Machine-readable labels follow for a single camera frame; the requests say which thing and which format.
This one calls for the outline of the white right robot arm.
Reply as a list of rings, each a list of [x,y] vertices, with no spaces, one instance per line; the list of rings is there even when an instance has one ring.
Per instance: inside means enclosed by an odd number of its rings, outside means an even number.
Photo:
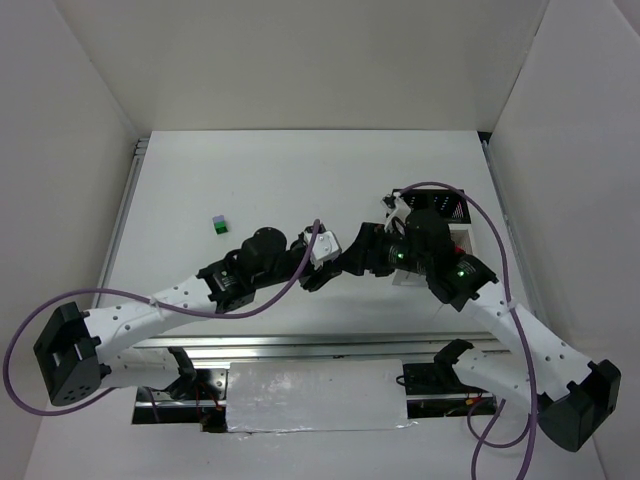
[[[345,255],[354,275],[404,271],[423,277],[441,303],[477,321],[520,356],[523,369],[454,340],[435,362],[451,381],[534,410],[537,425],[560,448],[579,451],[614,412],[620,370],[575,350],[510,297],[486,264],[455,246],[448,224],[434,211],[410,213],[399,233],[365,222]]]

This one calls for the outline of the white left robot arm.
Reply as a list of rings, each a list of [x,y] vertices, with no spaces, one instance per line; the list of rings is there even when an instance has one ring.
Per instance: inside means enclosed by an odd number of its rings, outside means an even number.
[[[293,244],[264,227],[223,259],[163,291],[126,293],[125,302],[108,308],[81,310],[74,302],[57,307],[34,344],[51,403],[65,407],[101,387],[115,387],[117,371],[126,367],[123,353],[135,344],[195,320],[241,319],[241,308],[257,290],[305,286],[341,252],[334,233],[320,223]]]

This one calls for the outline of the green square lego brick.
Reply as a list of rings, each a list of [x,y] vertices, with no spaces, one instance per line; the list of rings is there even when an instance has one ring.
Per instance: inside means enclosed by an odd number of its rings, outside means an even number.
[[[225,222],[216,222],[214,224],[214,229],[218,235],[225,234],[229,231],[228,226]]]

